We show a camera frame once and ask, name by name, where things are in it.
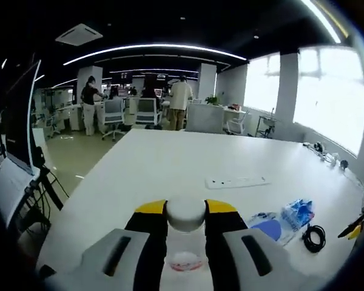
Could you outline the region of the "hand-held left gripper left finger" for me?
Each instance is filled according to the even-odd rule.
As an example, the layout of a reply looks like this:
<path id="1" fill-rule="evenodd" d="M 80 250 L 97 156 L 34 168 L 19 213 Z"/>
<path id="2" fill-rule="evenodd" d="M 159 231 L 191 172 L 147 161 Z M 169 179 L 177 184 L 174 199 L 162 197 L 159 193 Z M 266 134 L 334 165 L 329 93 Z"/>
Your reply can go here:
<path id="1" fill-rule="evenodd" d="M 166 201 L 137 208 L 124 229 L 86 249 L 79 266 L 48 278 L 49 290 L 159 290 L 166 257 Z"/>

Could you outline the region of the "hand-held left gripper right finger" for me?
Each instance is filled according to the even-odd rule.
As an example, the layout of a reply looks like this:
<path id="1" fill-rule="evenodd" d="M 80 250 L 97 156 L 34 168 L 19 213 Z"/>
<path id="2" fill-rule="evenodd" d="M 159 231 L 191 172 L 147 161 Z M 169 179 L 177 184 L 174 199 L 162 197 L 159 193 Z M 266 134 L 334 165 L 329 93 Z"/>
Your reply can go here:
<path id="1" fill-rule="evenodd" d="M 232 205 L 207 199 L 205 235 L 214 290 L 318 290 L 317 276 L 296 270 L 289 253 L 246 226 Z"/>

